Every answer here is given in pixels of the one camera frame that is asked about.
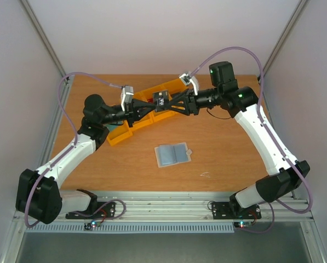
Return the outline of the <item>small circuit board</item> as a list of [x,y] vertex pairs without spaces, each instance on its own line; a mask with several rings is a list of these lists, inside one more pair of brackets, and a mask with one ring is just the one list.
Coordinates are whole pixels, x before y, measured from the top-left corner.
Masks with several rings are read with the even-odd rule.
[[101,223],[100,222],[90,222],[90,223],[85,223],[84,224],[84,230],[86,231],[90,231],[90,230],[93,230],[97,227],[100,227],[101,226]]
[[251,221],[238,221],[234,222],[235,228],[249,228],[252,227],[255,223]]

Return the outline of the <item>left rear aluminium frame post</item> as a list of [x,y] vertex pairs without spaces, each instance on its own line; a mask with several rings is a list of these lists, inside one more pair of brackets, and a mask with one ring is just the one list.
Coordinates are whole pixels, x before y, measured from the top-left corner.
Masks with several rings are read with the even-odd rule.
[[65,71],[64,67],[62,66],[54,48],[52,47],[52,44],[49,41],[45,31],[43,30],[43,27],[42,27],[41,23],[39,22],[38,17],[35,14],[31,4],[27,0],[19,0],[19,3],[21,5],[21,7],[23,8],[24,12],[26,13],[36,34],[38,35],[39,40],[41,41],[42,45],[45,47],[48,55],[50,56],[54,65],[56,66],[57,71],[59,72],[61,77],[65,77],[66,71]]

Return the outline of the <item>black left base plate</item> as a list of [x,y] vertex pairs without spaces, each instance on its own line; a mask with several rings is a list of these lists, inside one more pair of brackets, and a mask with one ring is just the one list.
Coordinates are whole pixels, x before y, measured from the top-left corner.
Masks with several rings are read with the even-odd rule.
[[85,211],[67,213],[65,218],[69,220],[98,220],[102,218],[113,218],[116,215],[116,202],[97,202],[97,204]]

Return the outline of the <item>yellow plastic bin row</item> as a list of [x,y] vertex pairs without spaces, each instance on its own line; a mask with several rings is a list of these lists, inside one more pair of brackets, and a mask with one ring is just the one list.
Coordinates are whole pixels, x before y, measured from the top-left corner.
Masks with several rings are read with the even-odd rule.
[[[136,92],[134,94],[134,99],[139,99],[145,102],[153,102],[153,94],[155,92],[160,92],[162,90],[168,91],[168,97],[171,99],[171,96],[173,94],[179,93],[184,91],[186,86],[179,80],[174,79],[172,81],[165,82],[160,85],[156,85],[151,88],[147,88],[145,90]],[[121,126],[115,126],[112,131],[107,136],[107,142],[110,146],[114,146],[131,136],[133,136],[133,132],[144,128],[146,126],[152,125],[154,123],[157,123],[159,121],[162,121],[164,119],[170,118],[174,115],[177,115],[177,112],[174,111],[161,111],[161,112],[155,112],[152,111],[149,114],[147,114],[144,118],[139,120],[138,122],[135,122],[132,127],[128,126],[128,122],[125,121],[123,125]]]

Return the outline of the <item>aluminium frame post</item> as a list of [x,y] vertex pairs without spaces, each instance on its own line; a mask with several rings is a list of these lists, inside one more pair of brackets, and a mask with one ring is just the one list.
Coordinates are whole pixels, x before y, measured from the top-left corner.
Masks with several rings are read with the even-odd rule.
[[42,27],[41,23],[39,22],[38,17],[35,14],[31,4],[27,0],[19,0],[19,3],[21,5],[21,7],[23,8],[24,12],[26,13],[36,34],[38,35],[39,40],[41,41],[42,45],[45,47],[48,55],[50,56],[54,65],[56,66],[57,71],[59,72],[61,77],[65,77],[66,71],[65,71],[64,67],[62,66],[54,48],[52,47],[52,44],[49,41],[45,31],[43,30],[43,27]]
[[266,75],[266,73],[269,71],[270,67],[274,63],[275,59],[279,55],[284,44],[286,43],[287,39],[289,38],[289,36],[292,33],[293,29],[295,28],[296,24],[298,23],[301,15],[305,11],[308,3],[309,3],[309,0],[298,1],[294,11],[290,15],[288,22],[286,23],[283,31],[281,32],[274,48],[272,49],[266,63],[263,66],[263,74],[264,75]]

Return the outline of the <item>teal card in bin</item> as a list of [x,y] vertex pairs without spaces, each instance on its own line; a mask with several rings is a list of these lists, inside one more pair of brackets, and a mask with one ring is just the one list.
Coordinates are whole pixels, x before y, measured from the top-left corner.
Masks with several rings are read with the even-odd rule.
[[122,125],[113,125],[113,124],[107,124],[106,127],[107,129],[111,132],[117,128],[120,128]]

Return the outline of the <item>right rear aluminium frame post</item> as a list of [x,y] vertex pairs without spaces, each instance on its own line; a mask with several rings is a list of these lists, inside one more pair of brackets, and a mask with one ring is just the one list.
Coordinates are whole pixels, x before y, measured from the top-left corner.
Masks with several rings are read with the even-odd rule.
[[308,3],[309,3],[309,0],[298,1],[294,11],[290,15],[288,22],[286,23],[283,31],[281,32],[274,48],[272,49],[266,63],[263,66],[263,74],[264,75],[266,75],[266,73],[269,71],[270,67],[274,63],[275,59],[279,55],[284,44],[286,43],[287,39],[289,38],[289,36],[292,33],[293,29],[295,28],[296,24],[298,23],[301,15],[305,11]]

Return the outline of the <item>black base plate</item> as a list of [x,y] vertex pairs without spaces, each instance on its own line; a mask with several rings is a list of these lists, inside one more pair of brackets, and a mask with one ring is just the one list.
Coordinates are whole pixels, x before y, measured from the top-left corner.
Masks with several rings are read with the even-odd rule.
[[65,218],[69,220],[98,220],[102,218],[113,218],[116,215],[116,202],[97,202],[97,204],[85,211],[67,213]]
[[248,208],[241,208],[240,211],[233,211],[228,202],[211,201],[208,207],[212,212],[214,220],[251,220],[262,218],[260,207],[257,204]]

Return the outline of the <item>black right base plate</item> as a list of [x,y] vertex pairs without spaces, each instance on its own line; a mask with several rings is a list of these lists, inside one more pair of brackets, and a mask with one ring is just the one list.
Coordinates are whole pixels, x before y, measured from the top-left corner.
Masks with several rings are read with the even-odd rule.
[[262,218],[260,207],[257,204],[248,208],[241,208],[240,211],[233,211],[228,202],[211,201],[208,207],[212,212],[214,220],[251,220]]

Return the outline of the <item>aluminium front rail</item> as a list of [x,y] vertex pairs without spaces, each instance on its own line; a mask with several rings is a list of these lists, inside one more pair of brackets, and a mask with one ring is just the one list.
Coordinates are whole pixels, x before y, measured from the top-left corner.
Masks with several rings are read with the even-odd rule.
[[[201,191],[91,191],[101,202],[120,199],[126,204],[123,221],[211,221],[212,212],[208,209],[209,201],[228,201],[233,192]],[[280,199],[285,204],[298,210],[304,210],[307,200],[295,199],[287,194]],[[262,218],[259,222],[271,222],[272,212],[268,204],[260,204]],[[311,212],[297,214],[273,202],[275,222],[314,221]]]

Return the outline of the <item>left small circuit board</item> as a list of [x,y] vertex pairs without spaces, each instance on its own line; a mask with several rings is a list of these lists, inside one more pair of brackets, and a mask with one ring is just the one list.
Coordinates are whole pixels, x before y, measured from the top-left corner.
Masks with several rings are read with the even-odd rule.
[[84,224],[84,230],[86,231],[90,231],[90,230],[93,230],[97,227],[100,227],[101,226],[101,223],[100,222],[90,222],[90,223],[85,223]]

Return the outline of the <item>right side aluminium rail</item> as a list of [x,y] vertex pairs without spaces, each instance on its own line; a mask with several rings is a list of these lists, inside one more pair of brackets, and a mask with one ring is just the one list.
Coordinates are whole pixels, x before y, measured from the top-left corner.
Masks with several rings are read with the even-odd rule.
[[298,89],[281,78],[265,77],[264,98],[269,115],[284,145],[298,161],[302,159],[299,148],[301,126],[298,118],[301,101]]

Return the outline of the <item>left side aluminium rail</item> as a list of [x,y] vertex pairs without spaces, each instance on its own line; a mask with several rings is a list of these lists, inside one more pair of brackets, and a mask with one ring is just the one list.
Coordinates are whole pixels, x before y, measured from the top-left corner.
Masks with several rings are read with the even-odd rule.
[[59,106],[58,99],[60,99],[61,105],[65,106],[70,94],[72,82],[73,82],[72,78],[68,77],[64,80],[64,84],[63,87],[61,88],[61,91],[59,91],[59,87],[57,87],[56,89],[56,109],[51,119],[51,124],[47,132],[46,140],[43,146],[43,151],[37,167],[44,165],[48,160],[50,160],[52,156],[54,144],[56,141],[56,137],[58,135],[58,131],[63,115],[62,110]]

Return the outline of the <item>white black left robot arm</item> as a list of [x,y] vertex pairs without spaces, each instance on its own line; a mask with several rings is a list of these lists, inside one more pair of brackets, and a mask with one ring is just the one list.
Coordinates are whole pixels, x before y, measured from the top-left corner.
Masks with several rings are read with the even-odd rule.
[[156,108],[154,103],[131,99],[121,105],[108,106],[100,95],[89,95],[84,102],[82,125],[74,139],[52,160],[37,170],[24,170],[19,177],[16,209],[28,218],[49,224],[60,214],[76,213],[93,218],[99,211],[96,195],[76,190],[62,195],[60,187],[73,170],[105,142],[107,124],[127,121],[129,126]]

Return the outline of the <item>aluminium rail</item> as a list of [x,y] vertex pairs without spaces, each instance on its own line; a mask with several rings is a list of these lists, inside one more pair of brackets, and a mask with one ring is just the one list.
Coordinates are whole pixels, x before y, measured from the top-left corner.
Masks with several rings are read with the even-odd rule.
[[63,115],[62,110],[59,106],[58,99],[60,99],[61,105],[65,106],[70,94],[72,82],[73,82],[72,78],[68,77],[64,80],[64,84],[63,87],[61,88],[61,91],[59,91],[59,87],[57,87],[56,89],[56,109],[51,119],[51,124],[47,132],[46,140],[43,146],[43,151],[37,167],[44,165],[48,160],[50,160],[52,156],[54,144],[56,141],[56,137],[58,135],[58,131]]
[[[201,191],[91,191],[101,202],[120,199],[126,204],[123,221],[211,221],[212,212],[208,209],[209,201],[228,201],[233,192]],[[285,204],[298,210],[304,210],[307,200],[295,199],[287,194],[280,199]],[[271,222],[272,212],[268,204],[260,204],[262,218],[259,222]],[[275,222],[314,221],[311,212],[297,214],[273,202]]]
[[298,118],[301,101],[298,89],[281,78],[265,77],[264,98],[269,115],[284,145],[298,161],[302,159],[299,148],[301,126]]

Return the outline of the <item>right small circuit board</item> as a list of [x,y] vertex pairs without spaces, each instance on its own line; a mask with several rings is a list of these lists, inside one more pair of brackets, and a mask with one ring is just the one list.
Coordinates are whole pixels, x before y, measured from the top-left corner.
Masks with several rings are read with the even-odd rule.
[[238,221],[234,222],[235,228],[249,228],[252,227],[255,223],[251,221]]

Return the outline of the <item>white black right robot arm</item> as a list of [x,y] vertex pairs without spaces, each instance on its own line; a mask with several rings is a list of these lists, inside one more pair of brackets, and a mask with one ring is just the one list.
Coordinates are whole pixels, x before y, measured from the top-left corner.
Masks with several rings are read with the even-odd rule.
[[299,161],[283,144],[258,104],[253,89],[239,88],[230,62],[211,64],[209,71],[213,88],[198,91],[197,79],[185,73],[180,80],[186,86],[193,85],[193,89],[177,93],[159,105],[187,116],[199,114],[202,108],[220,106],[244,129],[260,154],[268,175],[230,196],[231,214],[242,217],[253,205],[272,203],[297,189],[309,173],[310,166],[307,161]]

